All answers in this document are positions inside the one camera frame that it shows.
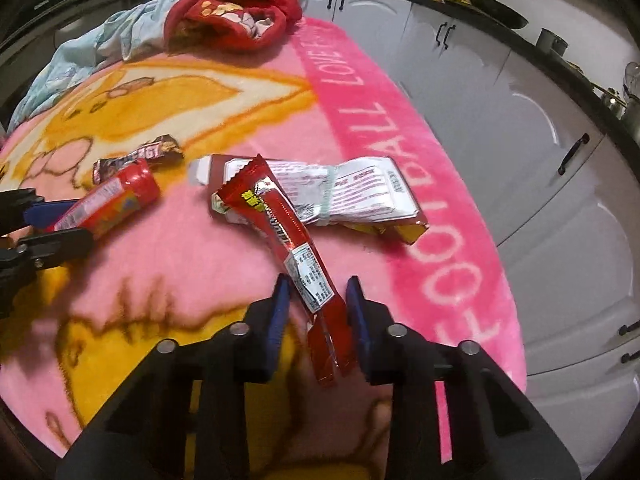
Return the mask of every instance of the crumpled blanket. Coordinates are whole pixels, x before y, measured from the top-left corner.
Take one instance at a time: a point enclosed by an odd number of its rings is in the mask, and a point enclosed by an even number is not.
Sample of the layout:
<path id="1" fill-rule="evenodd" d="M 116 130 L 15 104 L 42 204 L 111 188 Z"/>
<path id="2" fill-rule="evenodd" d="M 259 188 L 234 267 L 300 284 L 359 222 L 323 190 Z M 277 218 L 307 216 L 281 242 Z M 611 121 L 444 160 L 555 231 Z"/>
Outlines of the crumpled blanket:
<path id="1" fill-rule="evenodd" d="M 101 69 L 153 49 L 162 50 L 164 20 L 177 1 L 152 0 L 121 10 L 80 38 L 65 41 L 14 110 L 8 134 L 51 108 L 64 92 Z"/>

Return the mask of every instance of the red cloth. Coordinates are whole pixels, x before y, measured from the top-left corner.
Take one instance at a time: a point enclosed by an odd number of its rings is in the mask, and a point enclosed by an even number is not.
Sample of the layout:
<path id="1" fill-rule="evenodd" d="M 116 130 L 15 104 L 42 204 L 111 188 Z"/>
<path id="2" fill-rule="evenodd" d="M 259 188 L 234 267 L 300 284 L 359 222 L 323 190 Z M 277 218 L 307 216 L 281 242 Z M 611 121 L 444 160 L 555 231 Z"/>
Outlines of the red cloth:
<path id="1" fill-rule="evenodd" d="M 249 28 L 241 23 L 247 13 L 255 22 L 267 19 L 273 24 L 263 27 L 266 30 L 260 37 L 252 37 Z M 225 18 L 225 14 L 236 14 L 238 18 Z M 164 44 L 168 47 L 175 35 L 188 36 L 196 29 L 201 41 L 212 48 L 258 50 L 281 38 L 287 26 L 300 18 L 302 9 L 298 0 L 180 0 L 164 22 Z"/>

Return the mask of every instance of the pink fleece rug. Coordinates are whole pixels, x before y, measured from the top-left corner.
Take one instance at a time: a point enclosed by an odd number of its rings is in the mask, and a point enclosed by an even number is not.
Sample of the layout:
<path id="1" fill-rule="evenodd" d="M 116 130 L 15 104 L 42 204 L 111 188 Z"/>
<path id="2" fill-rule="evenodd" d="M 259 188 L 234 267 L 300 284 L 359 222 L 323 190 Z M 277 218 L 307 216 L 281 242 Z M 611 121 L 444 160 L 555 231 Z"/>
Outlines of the pink fleece rug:
<path id="1" fill-rule="evenodd" d="M 335 285 L 359 275 L 396 321 L 447 345 L 475 339 L 524 389 L 516 309 L 480 213 L 428 125 L 340 28 L 308 18 L 259 56 L 160 54 L 103 70 L 16 131 L 0 153 L 0 190 L 80 197 L 96 159 L 161 134 L 186 155 L 156 173 L 161 202 L 84 264 L 41 272 L 0 322 L 0 396 L 58 455 L 160 339 L 210 337 L 271 293 L 280 269 L 267 246 L 212 220 L 204 190 L 186 182 L 186 164 L 208 153 L 322 164 L 393 156 L 431 227 L 411 247 L 311 228 Z M 359 372 L 317 386 L 295 306 L 292 319 L 273 383 L 247 390 L 252 470 L 381 478 L 390 390 Z"/>

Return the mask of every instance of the kitchen counter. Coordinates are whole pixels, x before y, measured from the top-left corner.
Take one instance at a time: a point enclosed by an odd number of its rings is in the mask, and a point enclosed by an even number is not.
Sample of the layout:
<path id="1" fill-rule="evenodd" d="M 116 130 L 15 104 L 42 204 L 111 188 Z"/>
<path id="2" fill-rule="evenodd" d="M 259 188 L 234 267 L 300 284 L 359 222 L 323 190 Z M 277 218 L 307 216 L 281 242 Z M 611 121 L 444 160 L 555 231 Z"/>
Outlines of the kitchen counter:
<path id="1" fill-rule="evenodd" d="M 585 83 L 585 80 L 553 60 L 535 45 L 524 40 L 516 32 L 496 22 L 492 18 L 477 12 L 469 6 L 452 2 L 439 3 L 431 0 L 408 0 L 414 4 L 435 9 L 456 20 L 468 23 L 496 40 L 507 45 L 516 54 L 524 57 L 533 66 L 543 72 L 562 91 L 564 91 L 607 136 L 625 157 L 629 167 L 640 182 L 640 147 L 628 134 L 626 128 L 613 116 L 600 98 Z"/>

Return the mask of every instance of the nutrition label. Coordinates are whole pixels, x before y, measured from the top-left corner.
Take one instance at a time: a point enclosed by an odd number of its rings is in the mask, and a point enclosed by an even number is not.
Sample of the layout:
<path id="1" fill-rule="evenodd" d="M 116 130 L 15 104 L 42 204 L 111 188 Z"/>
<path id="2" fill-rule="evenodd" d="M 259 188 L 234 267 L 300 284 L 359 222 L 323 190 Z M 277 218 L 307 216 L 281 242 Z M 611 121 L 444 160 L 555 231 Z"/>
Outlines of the nutrition label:
<path id="1" fill-rule="evenodd" d="M 361 157 L 336 166 L 329 208 L 332 220 L 380 222 L 418 213 L 396 164 L 388 157 Z"/>
<path id="2" fill-rule="evenodd" d="M 124 188 L 119 178 L 112 178 L 85 197 L 78 206 L 73 206 L 53 227 L 54 231 L 78 227 L 89 216 L 105 205 L 109 200 L 122 194 Z"/>
<path id="3" fill-rule="evenodd" d="M 308 243 L 293 249 L 284 265 L 306 307 L 313 314 L 334 297 L 334 291 Z"/>

